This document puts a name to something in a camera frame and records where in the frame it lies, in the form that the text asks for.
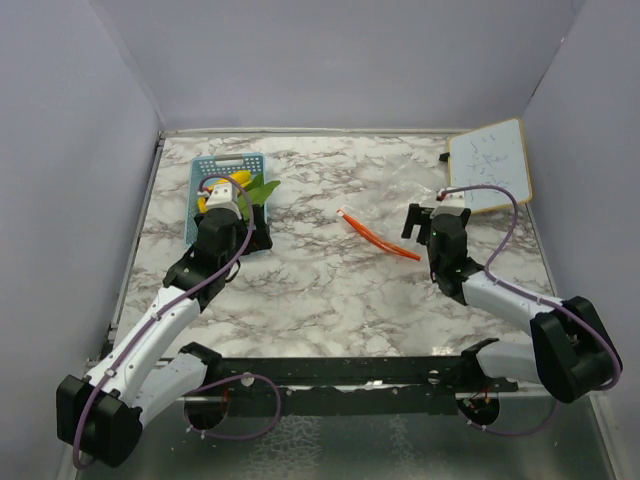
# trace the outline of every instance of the black bracket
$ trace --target black bracket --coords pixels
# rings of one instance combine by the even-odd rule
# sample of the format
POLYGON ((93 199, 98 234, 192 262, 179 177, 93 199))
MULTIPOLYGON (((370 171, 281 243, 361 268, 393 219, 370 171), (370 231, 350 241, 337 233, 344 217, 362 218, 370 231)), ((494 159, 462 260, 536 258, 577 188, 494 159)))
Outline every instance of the black bracket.
POLYGON ((442 214, 431 220, 431 233, 427 244, 431 280, 440 291, 456 302, 466 305, 462 284, 473 274, 484 270, 469 257, 465 226, 471 211, 461 215, 442 214))
POLYGON ((491 385, 492 379, 485 376, 477 357, 480 350, 498 341, 497 338, 487 338, 463 350, 460 354, 463 360, 460 380, 465 385, 469 385, 471 390, 478 392, 491 385))
MULTIPOLYGON (((58 438, 73 445, 82 409, 94 387, 68 375, 56 390, 58 438)), ((141 410, 129 408, 115 395, 100 392, 82 431, 80 449, 110 467, 117 467, 133 452, 142 435, 141 410)))
MULTIPOLYGON (((208 350, 197 344, 185 347, 188 351, 193 348, 200 352, 208 350)), ((517 385, 504 378, 487 378, 471 349, 466 352, 462 356, 221 358, 209 363, 205 383, 244 372, 263 375, 278 387, 285 416, 456 415, 456 393, 475 393, 488 385, 495 392, 517 391, 517 385), (376 381, 401 386, 353 389, 376 381)), ((209 428, 223 415, 271 416, 275 405, 273 390, 258 380, 250 386, 233 382, 200 392, 198 396, 199 401, 193 403, 186 398, 187 413, 190 419, 209 428), (211 401, 202 402, 202 397, 211 401)))
POLYGON ((409 204, 407 219, 404 222, 402 230, 402 238, 409 239, 413 233, 413 227, 420 225, 418 238, 416 242, 420 245, 426 245, 429 240, 429 232, 431 230, 431 213, 433 208, 421 207, 417 203, 409 204))
MULTIPOLYGON (((613 346, 593 304, 582 297, 562 302, 613 346)), ((613 376, 613 362, 595 339, 562 312, 539 313, 530 322, 538 376, 544 387, 558 400, 571 403, 596 390, 613 376)))
MULTIPOLYGON (((253 206, 254 230, 243 255, 258 250, 269 250, 273 246, 269 226, 264 221, 263 207, 253 206)), ((234 212, 216 208, 194 218, 198 225, 198 236, 183 257, 167 271, 162 284, 189 290, 220 270, 236 254, 247 234, 247 225, 234 212)), ((193 295, 203 311, 224 288, 223 276, 193 295)))

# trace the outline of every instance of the small whiteboard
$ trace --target small whiteboard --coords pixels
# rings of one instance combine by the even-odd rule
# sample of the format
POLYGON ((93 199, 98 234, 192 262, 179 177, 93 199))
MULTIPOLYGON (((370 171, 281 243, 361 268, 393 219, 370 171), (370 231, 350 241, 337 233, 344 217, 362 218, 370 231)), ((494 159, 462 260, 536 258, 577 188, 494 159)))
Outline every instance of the small whiteboard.
MULTIPOLYGON (((519 118, 488 125, 449 139, 449 181, 454 187, 488 184, 506 188, 518 203, 531 200, 531 180, 519 118)), ((511 206, 502 193, 465 192, 472 212, 511 206)))

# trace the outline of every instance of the white wall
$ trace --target white wall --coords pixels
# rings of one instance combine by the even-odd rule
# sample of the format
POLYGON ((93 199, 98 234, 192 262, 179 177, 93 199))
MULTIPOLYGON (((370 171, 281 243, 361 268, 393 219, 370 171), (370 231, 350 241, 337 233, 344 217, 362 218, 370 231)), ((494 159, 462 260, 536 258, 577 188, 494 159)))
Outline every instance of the white wall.
POLYGON ((590 298, 625 366, 610 397, 640 474, 640 3, 589 0, 524 113, 533 212, 564 296, 590 298))
POLYGON ((169 129, 474 127, 521 115, 582 3, 91 1, 169 129))
POLYGON ((84 0, 4 0, 0 66, 0 469, 47 479, 55 389, 98 353, 159 125, 84 0))

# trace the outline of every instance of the white marble surface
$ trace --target white marble surface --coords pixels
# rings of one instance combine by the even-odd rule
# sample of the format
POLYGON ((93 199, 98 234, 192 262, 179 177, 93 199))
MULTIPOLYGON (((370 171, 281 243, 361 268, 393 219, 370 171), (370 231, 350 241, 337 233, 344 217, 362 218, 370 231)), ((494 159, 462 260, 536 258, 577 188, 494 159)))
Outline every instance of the white marble surface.
MULTIPOLYGON (((438 162, 444 149, 445 137, 436 136, 168 139, 116 343, 148 308, 167 268, 185 250, 191 159, 242 152, 262 152, 268 177, 282 181, 269 200, 273 250, 244 257, 240 275, 178 336, 166 356, 191 341, 226 356, 451 354, 490 336, 524 341, 524 333, 506 322, 441 294, 429 281, 426 251, 421 262, 390 256, 336 215, 338 207, 362 207, 366 196, 384 191, 385 162, 397 164, 398 156, 409 172, 412 162, 420 166, 422 176, 416 178, 432 188, 444 186, 446 166, 438 162)), ((372 215, 371 209, 363 210, 372 215)), ((526 210, 521 213, 514 240, 494 271, 550 293, 532 225, 526 210)), ((472 217, 467 231, 475 260, 488 258, 508 218, 506 211, 472 217)))

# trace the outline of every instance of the purple cable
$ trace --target purple cable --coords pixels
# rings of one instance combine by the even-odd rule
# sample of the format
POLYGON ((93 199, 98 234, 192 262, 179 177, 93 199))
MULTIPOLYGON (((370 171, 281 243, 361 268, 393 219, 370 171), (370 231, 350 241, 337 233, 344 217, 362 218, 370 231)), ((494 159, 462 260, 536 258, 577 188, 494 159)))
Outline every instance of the purple cable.
MULTIPOLYGON (((493 261, 496 259, 498 254, 500 252, 502 252, 502 250, 506 246, 507 242, 509 241, 509 239, 513 235, 513 231, 516 228, 516 224, 518 223, 518 201, 511 194, 511 192, 509 192, 508 190, 506 190, 506 189, 504 189, 502 187, 498 187, 498 186, 495 186, 495 185, 472 185, 472 186, 469 186, 469 187, 445 188, 443 190, 443 193, 447 194, 447 193, 466 192, 468 190, 496 190, 498 192, 501 192, 501 193, 505 194, 507 197, 509 197, 509 200, 511 200, 511 204, 513 205, 513 216, 511 218, 511 224, 509 225, 509 229, 507 230, 507 234, 502 239, 502 242, 500 242, 500 245, 498 245, 498 247, 489 256, 489 259, 487 260, 487 263, 485 263, 485 265, 484 265, 484 272, 485 272, 487 278, 489 278, 489 280, 491 280, 492 282, 496 283, 497 285, 500 285, 502 288, 505 288, 505 289, 509 290, 510 292, 513 292, 513 293, 515 293, 517 295, 520 295, 521 297, 524 297, 527 300, 540 302, 541 304, 546 305, 547 307, 551 307, 551 308, 557 309, 559 312, 562 312, 564 315, 566 315, 568 318, 570 318, 573 322, 575 322, 581 328, 586 330, 587 333, 589 333, 589 335, 591 335, 595 339, 595 341, 602 347, 602 349, 605 352, 607 352, 607 355, 609 355, 609 357, 611 358, 611 361, 613 363, 613 377, 611 378, 611 381, 609 383, 605 384, 605 385, 601 385, 596 390, 610 390, 611 388, 613 388, 618 383, 618 381, 620 380, 620 373, 621 373, 620 363, 618 362, 618 357, 616 356, 615 352, 613 351, 611 346, 607 343, 607 341, 602 337, 602 335, 600 335, 593 327, 591 327, 589 324, 587 324, 584 320, 582 320, 576 314, 574 314, 573 312, 567 310, 564 306, 560 305, 559 303, 553 302, 551 300, 547 300, 545 298, 538 298, 537 296, 532 295, 532 294, 530 294, 529 292, 527 292, 525 290, 522 290, 522 289, 520 289, 520 288, 518 288, 518 287, 516 287, 514 285, 506 283, 503 280, 500 280, 498 277, 496 277, 489 270, 489 267, 491 266, 493 261)), ((547 417, 547 419, 544 422, 542 422, 540 425, 538 425, 538 427, 532 428, 532 429, 527 430, 525 432, 507 433, 507 432, 497 432, 497 431, 490 430, 490 429, 484 429, 484 431, 488 432, 488 433, 493 433, 495 435, 503 435, 503 436, 509 436, 509 437, 517 437, 517 436, 522 436, 522 435, 531 435, 533 433, 539 432, 540 430, 542 430, 544 427, 546 427, 550 423, 551 419, 553 418, 553 416, 555 415, 555 413, 556 413, 556 411, 558 409, 557 407, 558 407, 558 402, 556 401, 556 406, 554 407, 553 411, 551 412, 551 415, 549 415, 549 417, 547 417)), ((476 425, 474 423, 472 423, 472 425, 474 425, 476 428, 482 429, 482 427, 480 427, 479 425, 476 425)))
POLYGON ((191 425, 191 422, 189 421, 189 416, 187 415, 187 411, 185 408, 184 419, 189 425, 189 428, 191 428, 191 430, 201 435, 205 435, 211 438, 218 438, 221 440, 252 440, 254 438, 261 437, 262 435, 267 433, 269 430, 271 430, 273 427, 275 427, 276 424, 278 423, 278 420, 280 420, 280 410, 282 409, 282 399, 280 398, 280 392, 278 391, 278 387, 276 386, 276 384, 273 383, 271 379, 264 377, 262 375, 258 375, 257 373, 245 373, 242 375, 234 375, 232 377, 223 378, 222 380, 218 380, 217 382, 213 382, 208 385, 203 385, 202 387, 196 388, 192 392, 189 392, 189 395, 203 392, 205 390, 209 390, 210 388, 219 387, 220 385, 224 385, 229 382, 234 382, 236 380, 242 380, 243 378, 255 378, 257 380, 262 380, 263 382, 267 383, 276 394, 276 413, 273 415, 273 418, 267 424, 266 427, 261 428, 255 433, 249 433, 247 435, 225 435, 222 433, 213 433, 213 432, 210 432, 209 430, 198 430, 196 427, 191 425))
MULTIPOLYGON (((131 350, 133 350, 133 348, 138 344, 140 339, 147 333, 147 331, 151 328, 151 326, 156 321, 159 321, 165 313, 167 313, 170 309, 175 307, 178 303, 183 301, 185 298, 190 297, 191 295, 199 291, 201 288, 206 287, 211 282, 214 282, 215 280, 220 278, 220 276, 222 276, 231 267, 233 267, 233 265, 238 261, 238 259, 242 256, 242 254, 246 250, 246 248, 249 246, 249 242, 251 241, 251 234, 253 233, 253 225, 254 225, 253 209, 251 208, 252 207, 251 198, 249 197, 245 189, 242 188, 242 186, 238 182, 236 182, 233 178, 227 175, 217 175, 217 174, 207 175, 200 182, 200 185, 198 186, 198 191, 201 191, 204 183, 207 180, 210 180, 212 178, 221 178, 221 179, 227 180, 228 182, 231 182, 231 184, 234 185, 244 197, 244 200, 248 207, 247 210, 249 212, 249 225, 247 226, 247 235, 244 238, 244 242, 242 242, 242 245, 240 246, 240 249, 238 250, 238 252, 233 256, 231 260, 229 260, 225 264, 224 267, 222 267, 220 270, 218 270, 216 273, 211 275, 206 280, 203 280, 202 282, 197 284, 195 287, 187 290, 183 294, 179 295, 178 297, 176 297, 175 299, 167 303, 165 306, 160 308, 160 310, 158 310, 155 315, 153 315, 149 320, 147 320, 147 322, 142 326, 142 328, 138 330, 136 335, 131 339, 129 344, 122 350, 122 353, 118 355, 118 357, 114 360, 114 362, 109 367, 109 369, 112 370, 114 373, 117 372, 118 367, 122 365, 122 363, 125 361, 129 353, 131 353, 131 350)), ((91 466, 95 460, 93 459, 87 464, 83 464, 80 462, 80 441, 82 439, 82 431, 84 430, 84 425, 87 422, 87 417, 89 416, 89 411, 93 406, 93 402, 95 401, 98 394, 102 391, 102 388, 105 386, 105 384, 109 381, 109 378, 110 378, 109 375, 105 374, 100 379, 100 381, 96 384, 91 394, 89 394, 89 398, 87 399, 82 409, 82 412, 80 413, 80 418, 78 419, 78 425, 76 427, 76 433, 73 437, 73 465, 78 470, 86 469, 87 467, 91 466)))

